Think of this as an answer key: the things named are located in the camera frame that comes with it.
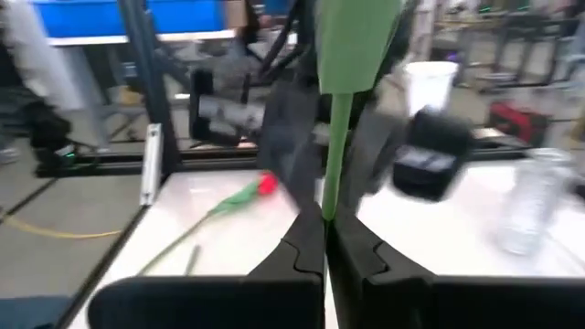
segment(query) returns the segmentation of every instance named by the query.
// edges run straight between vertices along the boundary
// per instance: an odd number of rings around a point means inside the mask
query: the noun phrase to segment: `red rose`
[[[267,196],[272,194],[278,186],[278,179],[271,172],[262,173],[260,183],[258,184],[258,194]]]

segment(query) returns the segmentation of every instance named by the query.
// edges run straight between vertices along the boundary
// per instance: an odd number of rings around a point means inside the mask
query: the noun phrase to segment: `white cup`
[[[447,104],[458,64],[449,61],[422,61],[406,65],[409,114],[425,106],[441,111]]]

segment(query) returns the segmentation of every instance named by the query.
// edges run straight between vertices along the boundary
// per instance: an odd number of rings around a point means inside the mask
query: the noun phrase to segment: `black cable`
[[[264,72],[264,77],[267,80],[274,80],[279,77],[280,73],[286,69],[286,67],[291,64],[295,59],[299,58],[304,53],[304,47],[299,46],[295,47],[292,52],[283,59],[281,59],[276,65],[269,68],[266,72]]]
[[[293,29],[293,22],[294,19],[298,16],[299,10],[301,8],[301,2],[303,0],[295,0],[294,4],[292,4],[291,9],[289,10],[289,14],[286,17],[286,22],[284,23],[284,27],[281,30],[281,33],[278,35],[274,43],[272,44],[271,49],[268,51],[268,54],[264,57],[260,68],[258,69],[258,75],[263,76],[266,71],[272,66],[272,62],[276,59],[278,54],[281,52],[284,45],[288,41],[288,36],[291,30]]]

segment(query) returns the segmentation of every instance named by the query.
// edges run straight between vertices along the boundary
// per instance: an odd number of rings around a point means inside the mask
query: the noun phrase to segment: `green leaf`
[[[320,0],[317,5],[321,93],[371,89],[395,32],[402,1]]]
[[[248,205],[258,196],[258,184],[258,181],[248,184],[235,195],[223,199],[213,209],[209,210],[207,214],[213,216],[222,212],[234,211]]]

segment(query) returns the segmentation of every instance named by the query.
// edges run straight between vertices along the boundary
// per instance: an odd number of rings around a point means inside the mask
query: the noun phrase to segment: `red object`
[[[492,104],[492,112],[500,115],[504,118],[515,122],[520,127],[519,139],[529,143],[532,136],[532,125],[530,124],[530,118],[525,113],[511,108],[508,104],[503,102],[497,102]]]
[[[270,172],[262,173],[260,183],[258,184],[258,194],[267,196],[272,194],[278,186],[278,179]]]

